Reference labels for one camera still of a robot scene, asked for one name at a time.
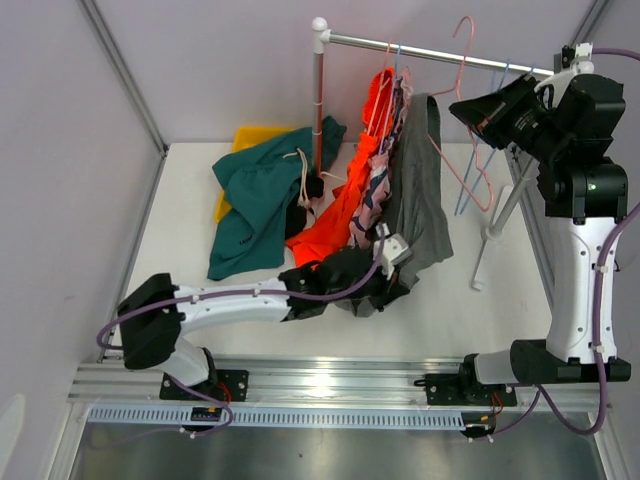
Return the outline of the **black shorts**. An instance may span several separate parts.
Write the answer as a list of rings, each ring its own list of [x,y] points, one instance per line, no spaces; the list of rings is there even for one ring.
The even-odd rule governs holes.
[[[312,201],[322,197],[324,181],[316,176],[307,177],[304,185],[299,179],[294,186],[297,188],[294,198],[286,208],[285,239],[298,235],[305,229],[307,215],[313,214]]]

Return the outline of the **pink patterned shorts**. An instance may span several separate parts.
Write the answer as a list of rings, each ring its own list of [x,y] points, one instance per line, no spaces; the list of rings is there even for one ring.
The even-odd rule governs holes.
[[[394,107],[391,112],[391,131],[386,139],[385,150],[378,153],[365,154],[365,182],[361,188],[362,194],[351,219],[349,220],[350,246],[367,248],[372,243],[373,229],[381,219],[383,208],[391,198],[391,166],[392,150],[399,142],[401,131],[405,123],[408,109],[413,96],[413,82],[410,70],[407,68],[398,72],[398,83],[394,97]]]

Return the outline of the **grey shorts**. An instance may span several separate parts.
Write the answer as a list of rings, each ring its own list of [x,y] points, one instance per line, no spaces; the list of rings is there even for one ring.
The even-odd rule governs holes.
[[[436,99],[426,93],[413,96],[390,157],[391,198],[378,221],[399,233],[411,249],[410,259],[397,271],[410,290],[421,271],[454,255],[441,205],[441,158],[429,140],[441,147],[440,126]]]

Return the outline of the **teal shorts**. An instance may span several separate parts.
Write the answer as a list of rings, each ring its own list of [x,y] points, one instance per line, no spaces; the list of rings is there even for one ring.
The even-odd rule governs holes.
[[[281,266],[285,260],[286,208],[294,184],[316,176],[312,129],[303,127],[220,158],[212,171],[231,210],[216,227],[207,278]]]

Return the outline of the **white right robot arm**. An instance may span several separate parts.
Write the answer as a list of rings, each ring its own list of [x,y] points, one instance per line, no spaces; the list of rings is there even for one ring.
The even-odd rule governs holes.
[[[626,382],[612,328],[615,250],[628,220],[628,176],[606,154],[626,110],[621,83],[595,73],[567,82],[525,74],[450,113],[489,146],[515,147],[538,164],[554,248],[551,324],[545,338],[469,355],[456,380],[468,403],[493,384]]]

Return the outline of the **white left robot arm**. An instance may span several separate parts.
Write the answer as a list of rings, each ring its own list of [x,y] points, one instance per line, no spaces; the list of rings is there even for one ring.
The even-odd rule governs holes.
[[[244,322],[283,323],[321,316],[335,303],[371,303],[381,310],[411,251],[392,240],[372,250],[345,247],[253,284],[188,287],[170,274],[149,277],[118,307],[124,365],[158,368],[178,380],[197,400],[217,387],[214,359],[187,335],[201,329]]]

